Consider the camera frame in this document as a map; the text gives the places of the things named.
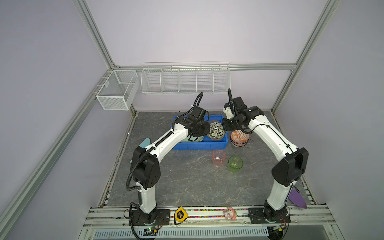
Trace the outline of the light green flower plate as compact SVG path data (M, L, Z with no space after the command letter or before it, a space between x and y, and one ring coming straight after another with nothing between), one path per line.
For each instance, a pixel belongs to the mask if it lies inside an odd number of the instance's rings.
M194 137L192 135L188 135L185 139L181 141L181 143L199 143L204 139L204 136Z

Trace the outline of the orange red patterned bowl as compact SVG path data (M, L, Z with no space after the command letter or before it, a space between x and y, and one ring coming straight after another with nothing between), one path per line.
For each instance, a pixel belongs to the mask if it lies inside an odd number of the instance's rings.
M243 133L241 130L235 130L231 133L231 141L234 144L243 145L246 144L249 139L250 135Z

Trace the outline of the black white leaf bowl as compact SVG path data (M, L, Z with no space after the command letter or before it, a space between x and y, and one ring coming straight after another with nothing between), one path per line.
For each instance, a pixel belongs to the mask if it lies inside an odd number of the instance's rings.
M224 131L223 124L219 121L212 120L209 121L210 125L210 132L207 134L207 136L214 141L221 140L226 132Z

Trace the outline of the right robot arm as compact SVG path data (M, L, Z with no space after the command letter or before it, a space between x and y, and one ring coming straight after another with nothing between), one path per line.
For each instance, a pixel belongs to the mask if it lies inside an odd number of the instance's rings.
M231 89L228 89L228 97L229 101L223 108L226 114L223 119L224 130L257 134L277 159L277 164L272 168L272 190L260 215L266 222L275 223L289 215L286 200L306 171L309 152L291 143L270 123L259 107L247 107L241 97L233 97Z

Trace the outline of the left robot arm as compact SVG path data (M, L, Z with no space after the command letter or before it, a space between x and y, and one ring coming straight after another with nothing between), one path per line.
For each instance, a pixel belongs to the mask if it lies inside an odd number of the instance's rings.
M210 114L199 106L203 95L199 93L192 107L175 117L171 128L159 139L134 150L126 190L137 191L139 203L131 203L131 206L136 207L145 224L154 223L157 217L155 191L161 177L160 163L163 158L181 141L195 140L210 132L210 124L205 120L205 116Z

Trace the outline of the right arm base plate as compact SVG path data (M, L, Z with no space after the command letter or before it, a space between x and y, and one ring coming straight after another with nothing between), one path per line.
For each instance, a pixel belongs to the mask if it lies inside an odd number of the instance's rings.
M286 207L278 211L269 207L249 208L248 217L252 224L288 224L291 222Z

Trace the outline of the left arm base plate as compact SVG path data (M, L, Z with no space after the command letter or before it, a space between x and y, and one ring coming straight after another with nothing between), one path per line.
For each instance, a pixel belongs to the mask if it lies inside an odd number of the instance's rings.
M170 223L171 211L170 209L154 209L150 213L144 213L142 210L134 209L131 213L130 221L133 226L149 226L149 225L163 225L167 226Z

